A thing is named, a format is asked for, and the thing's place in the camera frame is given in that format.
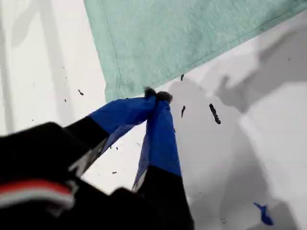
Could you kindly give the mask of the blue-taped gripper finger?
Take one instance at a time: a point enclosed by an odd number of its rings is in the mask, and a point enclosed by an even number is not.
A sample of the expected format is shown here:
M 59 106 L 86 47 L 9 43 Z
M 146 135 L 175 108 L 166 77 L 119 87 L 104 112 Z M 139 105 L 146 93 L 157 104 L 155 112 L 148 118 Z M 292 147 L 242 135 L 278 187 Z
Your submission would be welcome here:
M 156 230 L 192 230 L 170 111 L 172 95 L 158 92 L 143 139 L 134 192 L 146 203 Z
M 118 139 L 142 124 L 154 111 L 157 93 L 145 88 L 143 97 L 111 101 L 86 117 L 65 127 L 75 138 L 89 147 L 88 152 L 74 162 L 69 170 L 78 177 Z

